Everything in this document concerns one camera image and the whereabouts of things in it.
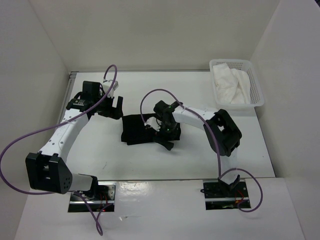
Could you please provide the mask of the black skirt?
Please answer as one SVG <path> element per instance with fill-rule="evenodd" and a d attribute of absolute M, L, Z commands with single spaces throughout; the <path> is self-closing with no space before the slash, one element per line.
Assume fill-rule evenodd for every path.
<path fill-rule="evenodd" d="M 156 131 L 152 128 L 146 128 L 140 114 L 125 115 L 122 117 L 121 142 L 127 145 L 155 143 Z M 179 140 L 181 136 L 181 127 L 179 124 Z"/>

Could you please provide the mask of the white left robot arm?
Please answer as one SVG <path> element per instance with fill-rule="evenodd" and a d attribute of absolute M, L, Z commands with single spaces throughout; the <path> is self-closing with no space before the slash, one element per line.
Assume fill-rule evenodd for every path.
<path fill-rule="evenodd" d="M 82 90 L 67 104 L 62 126 L 54 131 L 48 142 L 25 159 L 30 187 L 33 190 L 66 194 L 81 192 L 88 200 L 98 197 L 102 187 L 96 176 L 72 173 L 67 166 L 69 152 L 81 130 L 95 114 L 118 120 L 123 116 L 123 97 L 113 106 L 118 82 L 84 81 Z"/>

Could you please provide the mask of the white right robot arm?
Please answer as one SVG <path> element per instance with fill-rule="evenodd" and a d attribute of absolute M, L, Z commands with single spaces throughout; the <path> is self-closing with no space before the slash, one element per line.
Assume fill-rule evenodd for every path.
<path fill-rule="evenodd" d="M 217 154 L 218 190 L 225 197 L 231 196 L 237 190 L 240 175 L 236 172 L 223 173 L 238 164 L 237 154 L 242 133 L 229 113 L 224 109 L 209 111 L 182 107 L 177 101 L 169 105 L 162 100 L 155 105 L 153 111 L 160 120 L 153 139 L 169 151 L 174 146 L 172 141 L 180 139 L 180 124 L 205 132 L 211 149 Z"/>

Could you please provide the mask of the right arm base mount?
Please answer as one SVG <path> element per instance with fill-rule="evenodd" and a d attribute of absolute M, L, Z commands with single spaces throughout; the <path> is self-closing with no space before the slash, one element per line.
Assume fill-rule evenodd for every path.
<path fill-rule="evenodd" d="M 203 181 L 200 192 L 204 196 L 205 209 L 208 210 L 230 210 L 250 209 L 251 203 L 247 184 L 244 180 L 238 181 L 236 185 L 228 189 L 225 183 L 215 180 Z"/>

